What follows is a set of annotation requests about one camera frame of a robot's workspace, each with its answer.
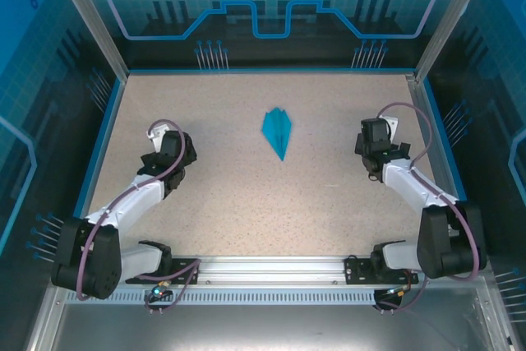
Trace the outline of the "blue paper sheet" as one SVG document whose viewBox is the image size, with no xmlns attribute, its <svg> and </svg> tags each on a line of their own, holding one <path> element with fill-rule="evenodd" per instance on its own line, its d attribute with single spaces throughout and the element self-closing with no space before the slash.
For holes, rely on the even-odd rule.
<svg viewBox="0 0 526 351">
<path fill-rule="evenodd" d="M 292 131 L 292 121 L 284 109 L 274 108 L 265 114 L 261 132 L 281 161 L 285 160 Z"/>
</svg>

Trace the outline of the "grey sheet metal tray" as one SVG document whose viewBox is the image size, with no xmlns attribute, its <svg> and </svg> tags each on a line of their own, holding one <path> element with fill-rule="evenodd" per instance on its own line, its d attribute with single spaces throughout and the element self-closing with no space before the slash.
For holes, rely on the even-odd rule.
<svg viewBox="0 0 526 351">
<path fill-rule="evenodd" d="M 43 289 L 18 306 L 15 349 L 30 351 L 526 351 L 477 289 L 429 289 L 408 310 L 350 305 L 68 304 Z"/>
</svg>

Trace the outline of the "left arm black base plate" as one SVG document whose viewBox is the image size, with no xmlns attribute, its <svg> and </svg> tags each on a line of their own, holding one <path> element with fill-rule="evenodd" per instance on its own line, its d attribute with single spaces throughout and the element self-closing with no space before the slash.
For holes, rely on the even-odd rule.
<svg viewBox="0 0 526 351">
<path fill-rule="evenodd" d="M 156 284 L 168 281 L 170 284 L 184 285 L 187 280 L 196 284 L 200 269 L 200 259 L 171 258 L 163 261 L 157 271 L 127 279 L 126 284 Z"/>
</svg>

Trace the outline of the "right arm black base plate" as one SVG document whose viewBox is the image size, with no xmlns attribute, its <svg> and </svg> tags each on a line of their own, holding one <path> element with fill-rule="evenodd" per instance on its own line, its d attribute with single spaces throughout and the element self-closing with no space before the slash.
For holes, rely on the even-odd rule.
<svg viewBox="0 0 526 351">
<path fill-rule="evenodd" d="M 377 256 L 348 256 L 344 260 L 344 277 L 347 285 L 413 285 L 420 283 L 417 274 L 402 269 L 390 269 Z"/>
</svg>

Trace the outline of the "blue printed enclosure panel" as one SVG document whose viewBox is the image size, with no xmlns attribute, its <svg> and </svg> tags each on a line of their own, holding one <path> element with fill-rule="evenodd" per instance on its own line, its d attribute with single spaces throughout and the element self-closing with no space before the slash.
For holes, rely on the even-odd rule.
<svg viewBox="0 0 526 351">
<path fill-rule="evenodd" d="M 0 351 L 24 351 L 118 79 L 72 0 L 0 0 Z"/>
<path fill-rule="evenodd" d="M 526 351 L 526 0 L 471 0 L 427 78 L 459 192 L 478 203 L 516 351 Z"/>
</svg>

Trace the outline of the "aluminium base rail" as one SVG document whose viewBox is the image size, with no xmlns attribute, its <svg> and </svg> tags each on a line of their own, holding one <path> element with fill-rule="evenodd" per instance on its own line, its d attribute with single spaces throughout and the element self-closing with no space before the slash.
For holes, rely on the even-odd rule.
<svg viewBox="0 0 526 351">
<path fill-rule="evenodd" d="M 163 261 L 171 258 L 200 259 L 196 283 L 199 285 L 347 285 L 344 277 L 347 256 L 173 257 L 153 247 L 126 251 L 119 258 L 90 256 L 84 267 L 78 257 L 60 257 L 53 263 L 51 282 L 75 291 L 77 276 L 82 273 L 81 293 L 106 299 L 127 279 L 155 272 Z"/>
</svg>

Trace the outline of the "aluminium frame post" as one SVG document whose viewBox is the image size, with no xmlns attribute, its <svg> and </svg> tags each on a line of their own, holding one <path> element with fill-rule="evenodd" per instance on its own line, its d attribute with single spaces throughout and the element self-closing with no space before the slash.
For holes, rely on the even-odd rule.
<svg viewBox="0 0 526 351">
<path fill-rule="evenodd" d="M 423 83 L 471 0 L 451 0 L 415 69 L 414 82 Z"/>
<path fill-rule="evenodd" d="M 129 70 L 92 0 L 72 0 L 116 77 L 127 83 Z"/>
</svg>

